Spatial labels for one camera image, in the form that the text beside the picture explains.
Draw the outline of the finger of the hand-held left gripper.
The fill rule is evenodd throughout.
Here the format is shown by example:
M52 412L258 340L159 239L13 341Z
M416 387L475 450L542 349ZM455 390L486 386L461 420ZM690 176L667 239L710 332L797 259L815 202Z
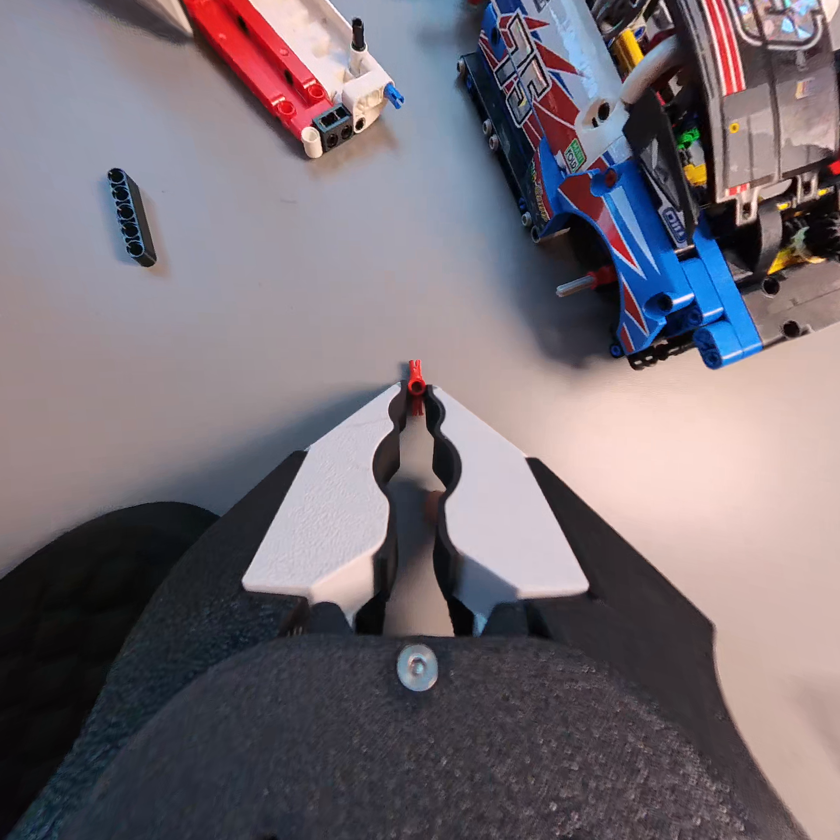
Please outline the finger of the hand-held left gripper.
M137 1L146 11L186 38L194 36L193 26L181 1Z

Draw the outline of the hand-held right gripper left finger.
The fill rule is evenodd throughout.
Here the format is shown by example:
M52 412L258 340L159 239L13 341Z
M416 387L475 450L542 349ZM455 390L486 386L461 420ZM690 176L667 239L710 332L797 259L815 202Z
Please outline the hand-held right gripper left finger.
M337 605L360 634L383 632L396 578L406 384L398 382L311 444L245 572L248 592Z

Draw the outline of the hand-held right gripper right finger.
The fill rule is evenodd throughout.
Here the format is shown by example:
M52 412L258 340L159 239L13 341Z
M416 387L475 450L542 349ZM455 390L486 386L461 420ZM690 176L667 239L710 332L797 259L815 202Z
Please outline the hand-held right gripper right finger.
M434 572L456 634L481 634L500 604L577 596L589 582L528 458L438 386L425 397L434 438Z

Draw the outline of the white red lego assembly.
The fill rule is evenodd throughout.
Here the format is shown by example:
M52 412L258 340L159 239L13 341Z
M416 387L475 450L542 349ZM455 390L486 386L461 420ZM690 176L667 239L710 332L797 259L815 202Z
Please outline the white red lego assembly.
M328 153L404 97L369 51L360 17L330 1L186 1L191 22L226 65L301 141L309 125Z

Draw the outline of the blue white lego race car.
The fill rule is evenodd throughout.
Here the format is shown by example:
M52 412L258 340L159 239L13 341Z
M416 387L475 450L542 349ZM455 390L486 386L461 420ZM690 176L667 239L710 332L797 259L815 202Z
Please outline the blue white lego race car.
M612 357L718 370L838 323L838 2L497 1L458 73Z

